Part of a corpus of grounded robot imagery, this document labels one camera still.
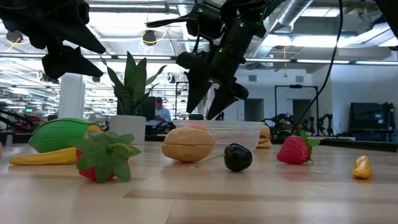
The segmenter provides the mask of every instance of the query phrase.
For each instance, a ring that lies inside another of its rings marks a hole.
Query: red strawberry
[[[303,164],[310,159],[310,150],[302,138],[289,136],[283,143],[277,158],[288,164]]]
[[[81,151],[76,150],[76,158],[78,161],[82,154],[83,153]],[[90,169],[85,169],[85,170],[79,170],[79,174],[82,175],[83,177],[89,178],[90,180],[94,180],[94,181],[97,180],[97,178],[95,176],[95,167],[92,167]],[[111,174],[109,176],[109,180],[112,179],[113,177],[114,177],[114,174]]]

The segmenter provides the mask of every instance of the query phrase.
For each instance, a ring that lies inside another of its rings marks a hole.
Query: wall
[[[312,81],[319,87],[327,66],[313,74]],[[338,133],[347,131],[349,107],[353,103],[393,103],[398,106],[398,72],[396,67],[334,65],[331,79],[320,95],[320,114],[333,112],[333,125]]]
[[[294,85],[295,76],[304,76],[303,85],[311,85],[311,74],[305,70],[288,70],[288,78],[284,78],[284,71],[273,70],[238,70],[237,82],[249,90],[249,99],[264,99],[264,115],[270,118],[275,114],[275,85]],[[248,82],[248,75],[257,75],[257,82]],[[313,95],[307,89],[294,90],[278,88],[278,113],[293,113],[292,99],[312,99]],[[239,100],[224,110],[226,121],[244,121],[244,101]]]

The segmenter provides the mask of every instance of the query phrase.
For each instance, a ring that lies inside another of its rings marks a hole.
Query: wooden tabletop
[[[234,173],[222,159],[200,169],[174,162],[159,145],[148,142],[130,159],[129,183],[106,184],[81,177],[72,165],[10,166],[10,157],[33,150],[4,148],[0,223],[398,223],[395,153],[318,146],[314,164],[295,166],[278,162],[274,146],[256,150],[252,166]],[[352,178],[362,155],[373,166],[371,180]]]

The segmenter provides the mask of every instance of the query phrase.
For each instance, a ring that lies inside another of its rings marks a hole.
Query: potted plant
[[[108,75],[114,84],[114,95],[118,98],[118,105],[121,107],[121,114],[118,113],[111,117],[109,130],[119,134],[132,134],[135,137],[134,144],[144,144],[146,118],[139,115],[139,109],[152,89],[158,84],[153,85],[147,93],[145,93],[145,87],[163,72],[166,65],[147,80],[147,59],[144,58],[136,64],[132,55],[127,52],[123,84],[103,58],[102,62],[107,67]]]

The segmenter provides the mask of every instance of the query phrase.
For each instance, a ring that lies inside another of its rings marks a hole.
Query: clear plastic container
[[[176,128],[198,127],[210,132],[216,141],[216,149],[224,149],[228,144],[238,143],[251,151],[255,150],[260,138],[262,122],[240,121],[195,121],[175,120]]]

